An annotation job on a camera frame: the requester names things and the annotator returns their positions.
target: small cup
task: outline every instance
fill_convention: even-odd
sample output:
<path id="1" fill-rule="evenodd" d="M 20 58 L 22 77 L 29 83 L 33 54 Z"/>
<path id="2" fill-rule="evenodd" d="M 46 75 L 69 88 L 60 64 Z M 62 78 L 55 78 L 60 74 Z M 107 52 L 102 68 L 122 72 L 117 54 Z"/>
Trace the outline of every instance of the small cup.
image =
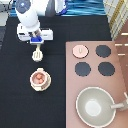
<path id="1" fill-rule="evenodd" d="M 43 83 L 41 83 L 41 84 L 34 83 L 34 79 L 36 79 L 37 74 L 43 75 Z M 31 83 L 31 86 L 33 87 L 33 89 L 35 89 L 36 91 L 43 91 L 43 90 L 46 90 L 50 86 L 51 77 L 47 72 L 44 71 L 43 68 L 38 68 L 37 71 L 35 71 L 31 75 L 30 83 Z"/>

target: white cup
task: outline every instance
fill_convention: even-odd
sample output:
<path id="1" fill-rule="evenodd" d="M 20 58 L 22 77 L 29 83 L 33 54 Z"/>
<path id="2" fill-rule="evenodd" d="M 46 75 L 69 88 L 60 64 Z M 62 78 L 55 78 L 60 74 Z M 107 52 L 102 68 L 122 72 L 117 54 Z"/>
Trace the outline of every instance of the white cup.
<path id="1" fill-rule="evenodd" d="M 34 79 L 35 79 L 36 75 L 39 74 L 39 73 L 43 75 L 43 77 L 44 77 L 43 80 L 44 81 L 41 84 L 36 84 L 36 83 L 34 83 Z M 36 91 L 44 91 L 44 90 L 46 90 L 50 86 L 50 84 L 51 84 L 51 77 L 50 77 L 50 75 L 47 72 L 44 71 L 43 68 L 38 68 L 37 71 L 35 71 L 31 75 L 30 83 L 31 83 L 32 88 L 35 89 Z"/>

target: pink mat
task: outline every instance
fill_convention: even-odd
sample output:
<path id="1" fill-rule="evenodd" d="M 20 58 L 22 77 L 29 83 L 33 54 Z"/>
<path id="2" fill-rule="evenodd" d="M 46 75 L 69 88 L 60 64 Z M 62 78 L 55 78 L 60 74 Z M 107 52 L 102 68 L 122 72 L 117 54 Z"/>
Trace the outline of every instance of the pink mat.
<path id="1" fill-rule="evenodd" d="M 107 58 L 99 57 L 96 54 L 98 45 L 107 45 L 111 48 L 111 55 Z M 73 48 L 76 45 L 84 45 L 88 48 L 89 54 L 82 59 L 73 55 Z M 115 67 L 112 76 L 103 76 L 98 71 L 101 62 L 110 62 Z M 75 65 L 78 62 L 87 62 L 91 67 L 88 76 L 81 77 L 75 73 Z M 115 103 L 125 100 L 124 92 L 126 87 L 115 47 L 112 41 L 77 41 L 66 42 L 66 128 L 90 128 L 79 118 L 75 103 L 77 95 L 86 87 L 100 87 L 113 97 Z M 107 128 L 128 128 L 128 110 L 116 112 L 114 121 Z"/>

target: cable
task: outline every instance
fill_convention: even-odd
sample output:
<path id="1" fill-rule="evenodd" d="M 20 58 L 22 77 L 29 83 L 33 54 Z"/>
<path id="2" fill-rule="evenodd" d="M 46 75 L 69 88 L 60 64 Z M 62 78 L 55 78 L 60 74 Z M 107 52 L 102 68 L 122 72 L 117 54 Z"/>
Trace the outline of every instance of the cable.
<path id="1" fill-rule="evenodd" d="M 9 6 L 10 6 L 11 2 L 12 2 L 12 0 L 10 0 L 10 1 L 9 1 L 8 8 L 6 9 L 5 4 L 3 4 L 3 2 L 2 2 L 2 1 L 0 1 L 0 3 L 2 3 L 2 5 L 4 6 L 4 9 L 5 9 L 4 11 L 0 11 L 0 13 L 1 13 L 1 12 L 5 12 L 5 11 L 7 11 L 8 16 L 9 16 L 9 12 L 8 12 L 8 11 L 9 11 L 9 10 L 11 10 L 11 9 L 9 9 Z"/>
<path id="2" fill-rule="evenodd" d="M 6 10 L 5 4 L 3 4 L 3 2 L 0 1 L 0 3 L 2 3 L 2 5 L 4 6 L 4 11 Z"/>

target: cup handle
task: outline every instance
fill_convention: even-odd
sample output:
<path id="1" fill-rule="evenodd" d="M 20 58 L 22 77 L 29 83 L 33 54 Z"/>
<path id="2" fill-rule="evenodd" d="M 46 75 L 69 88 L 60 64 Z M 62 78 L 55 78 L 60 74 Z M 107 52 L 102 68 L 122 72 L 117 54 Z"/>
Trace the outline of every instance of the cup handle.
<path id="1" fill-rule="evenodd" d="M 38 68 L 37 71 L 41 71 L 42 72 L 42 71 L 44 71 L 44 69 L 43 68 Z"/>

